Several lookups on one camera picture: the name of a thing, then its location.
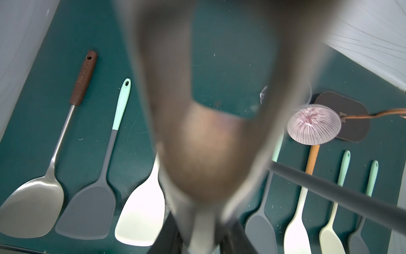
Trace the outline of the grey turner mint handle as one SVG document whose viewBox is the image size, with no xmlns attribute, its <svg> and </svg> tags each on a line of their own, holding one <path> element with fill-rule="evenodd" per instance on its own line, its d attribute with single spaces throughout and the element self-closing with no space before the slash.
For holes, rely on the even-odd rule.
<svg viewBox="0 0 406 254">
<path fill-rule="evenodd" d="M 55 227 L 56 233 L 62 236 L 79 240 L 98 240 L 108 236 L 116 196 L 108 184 L 107 172 L 131 86 L 132 81 L 129 78 L 121 86 L 112 132 L 98 180 L 81 189 L 71 199 Z"/>
</svg>

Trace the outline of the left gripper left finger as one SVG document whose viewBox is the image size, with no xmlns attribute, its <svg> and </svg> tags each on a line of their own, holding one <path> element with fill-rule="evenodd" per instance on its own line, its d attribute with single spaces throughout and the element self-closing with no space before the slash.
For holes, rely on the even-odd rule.
<svg viewBox="0 0 406 254">
<path fill-rule="evenodd" d="M 172 213 L 168 214 L 155 243 L 147 254 L 186 254 L 187 248 Z"/>
</svg>

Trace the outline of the cream utensil orange handle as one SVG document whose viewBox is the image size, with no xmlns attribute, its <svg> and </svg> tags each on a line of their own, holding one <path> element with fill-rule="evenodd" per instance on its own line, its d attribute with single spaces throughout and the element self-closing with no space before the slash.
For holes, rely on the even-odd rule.
<svg viewBox="0 0 406 254">
<path fill-rule="evenodd" d="M 117 221 L 115 238 L 124 244 L 149 247 L 156 241 L 165 218 L 165 196 L 159 184 L 159 156 L 149 177 L 129 196 Z"/>
</svg>

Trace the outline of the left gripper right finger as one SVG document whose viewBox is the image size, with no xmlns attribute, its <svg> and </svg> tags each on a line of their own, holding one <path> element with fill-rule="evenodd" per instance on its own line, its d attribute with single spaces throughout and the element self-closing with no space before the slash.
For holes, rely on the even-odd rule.
<svg viewBox="0 0 406 254">
<path fill-rule="evenodd" d="M 257 254 L 258 252 L 252 246 L 245 234 L 240 221 L 237 220 L 226 231 L 226 235 L 220 243 L 221 254 Z"/>
</svg>

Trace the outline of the white spatula light wood handle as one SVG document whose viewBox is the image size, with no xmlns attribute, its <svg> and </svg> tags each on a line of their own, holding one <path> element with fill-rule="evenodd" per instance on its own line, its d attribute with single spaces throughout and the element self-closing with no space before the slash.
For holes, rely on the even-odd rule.
<svg viewBox="0 0 406 254">
<path fill-rule="evenodd" d="M 312 175 L 314 172 L 320 145 L 311 146 L 305 172 Z M 311 254 L 308 233 L 302 220 L 303 209 L 308 189 L 301 188 L 295 214 L 286 228 L 283 249 L 285 254 Z"/>
</svg>

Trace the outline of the all steel turner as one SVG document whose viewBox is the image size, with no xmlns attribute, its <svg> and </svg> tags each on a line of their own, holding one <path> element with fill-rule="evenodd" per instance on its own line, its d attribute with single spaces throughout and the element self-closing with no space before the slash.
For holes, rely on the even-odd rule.
<svg viewBox="0 0 406 254">
<path fill-rule="evenodd" d="M 261 184 L 343 2 L 113 5 L 171 213 L 189 252 L 209 254 Z"/>
</svg>

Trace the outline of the cream spatula mint handle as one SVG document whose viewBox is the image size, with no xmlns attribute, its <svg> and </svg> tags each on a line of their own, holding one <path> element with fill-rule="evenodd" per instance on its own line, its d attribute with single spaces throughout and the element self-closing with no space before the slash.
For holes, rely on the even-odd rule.
<svg viewBox="0 0 406 254">
<path fill-rule="evenodd" d="M 337 180 L 338 186 L 343 186 L 348 171 L 348 167 L 351 161 L 351 152 L 345 151 L 343 154 L 339 177 Z M 322 254 L 344 254 L 345 250 L 341 240 L 333 229 L 336 213 L 338 209 L 338 203 L 334 202 L 331 210 L 331 215 L 328 223 L 321 229 L 319 234 L 319 243 Z"/>
</svg>

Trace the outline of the grey utensil mint handle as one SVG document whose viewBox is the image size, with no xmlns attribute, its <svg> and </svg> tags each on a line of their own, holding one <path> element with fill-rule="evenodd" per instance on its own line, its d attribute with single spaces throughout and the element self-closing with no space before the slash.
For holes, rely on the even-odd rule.
<svg viewBox="0 0 406 254">
<path fill-rule="evenodd" d="M 273 172 L 267 170 L 266 182 L 259 208 L 251 214 L 245 224 L 245 233 L 258 254 L 277 254 L 277 240 L 273 225 L 265 215 Z"/>
</svg>

